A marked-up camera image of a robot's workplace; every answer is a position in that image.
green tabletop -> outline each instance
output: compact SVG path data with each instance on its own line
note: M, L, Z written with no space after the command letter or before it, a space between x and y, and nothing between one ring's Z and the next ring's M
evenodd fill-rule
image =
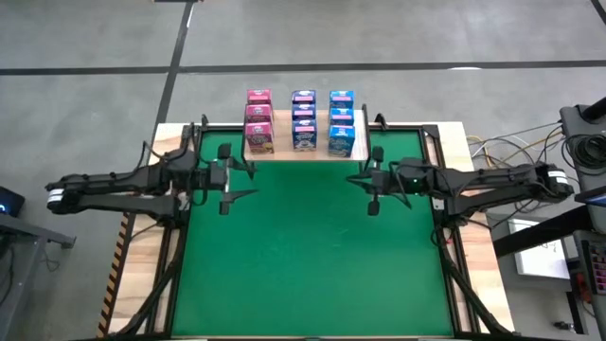
M413 131L373 132L385 160L422 157ZM241 134L205 134L214 158ZM258 188L219 215L219 193L191 212L177 297L175 336L452 335L430 202L413 209L345 181L350 162L263 162L251 181L231 172L233 190Z

gray floor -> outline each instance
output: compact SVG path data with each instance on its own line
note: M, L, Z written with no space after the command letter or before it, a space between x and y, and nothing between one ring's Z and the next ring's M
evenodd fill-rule
M146 0L0 0L0 68L166 66L183 8ZM207 0L194 8L181 65L601 59L606 26L589 0ZM69 252L49 248L62 267L39 272L15 338L94 336L118 215L53 216L43 186L70 172L129 170L141 140L151 138L165 80L0 77L0 185L27 197L25 220L78 235ZM463 121L468 134L489 137L555 121L560 107L605 96L604 84L604 68L179 75L167 121L205 113L212 121L239 122L250 87L271 87L276 108L287 107L296 88L319 90L321 107L328 90L345 88L390 120ZM564 166L557 151L549 159ZM507 289L518 332L598 339L595 325L591 336L550 326L570 320L564 294Z

blue box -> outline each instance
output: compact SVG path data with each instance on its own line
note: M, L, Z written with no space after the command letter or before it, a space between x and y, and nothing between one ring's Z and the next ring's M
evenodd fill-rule
M329 127L329 155L350 157L356 130L352 126L333 125Z
M353 125L353 109L331 108L329 125Z
M315 119L315 104L293 104L293 121Z
M293 91L293 104L315 104L315 90Z
M318 126L315 119L293 121L293 147L295 152L315 151Z
M330 91L330 108L353 109L354 94L351 90Z

wooden shelf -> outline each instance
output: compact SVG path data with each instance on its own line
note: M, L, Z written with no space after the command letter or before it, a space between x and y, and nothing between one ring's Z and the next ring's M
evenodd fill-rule
M356 139L351 157L329 155L329 111L317 110L317 149L315 152L295 152L293 146L293 118L290 110L274 110L274 153L251 153L246 141L244 158L246 161L366 161L365 115L362 110L354 111Z

wooden table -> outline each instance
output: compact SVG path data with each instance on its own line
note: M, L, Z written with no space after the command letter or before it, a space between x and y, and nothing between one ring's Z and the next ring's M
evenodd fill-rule
M288 111L284 113L280 112L276 111L278 115L289 115ZM318 111L318 115L325 114L322 111ZM158 125L153 141L154 150L161 154L177 149L181 142L181 132L185 124L164 123ZM446 167L460 171L473 171L473 163L467 145L465 130L461 122L413 122L398 124L436 124L440 132L441 148ZM233 123L233 125L241 126L241 123ZM150 164L156 162L157 158L152 157ZM484 214L477 213L473 218L481 223L486 222ZM163 229L153 227L146 233L137 236L136 239L125 244L127 233L135 233L152 224L153 221L146 216L137 216L132 219L129 219L127 214L123 216L116 242L115 258L112 262L107 294L105 295L101 309L101 320L98 324L97 335L99 337L107 332L117 332L124 327L152 289ZM513 322L497 258L492 248L490 232L485 227L477 224L468 224L462 227L460 231L473 289L497 320L505 328L513 331ZM178 231L173 231L172 234L169 256L172 255L174 250ZM164 308L168 291L167 288L160 301L156 317L156 321L158 322L163 321L165 317ZM456 298L463 330L469 330L469 321L465 318L467 315L465 299L458 290L456 290ZM161 331L162 326L162 323L156 323L158 331ZM487 332L483 325L481 325L481 328L483 332Z

